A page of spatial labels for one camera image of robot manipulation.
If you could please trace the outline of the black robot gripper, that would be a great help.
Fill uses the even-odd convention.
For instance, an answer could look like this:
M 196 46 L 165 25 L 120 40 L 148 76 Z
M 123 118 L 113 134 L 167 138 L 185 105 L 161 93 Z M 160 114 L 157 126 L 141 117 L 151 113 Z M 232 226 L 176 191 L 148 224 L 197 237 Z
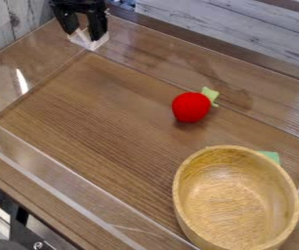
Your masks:
M 49 4 L 67 34 L 72 34 L 80 27 L 77 14 L 75 13 L 79 12 L 88 13 L 91 40 L 97 41 L 103 37 L 108 31 L 104 0 L 49 0 Z

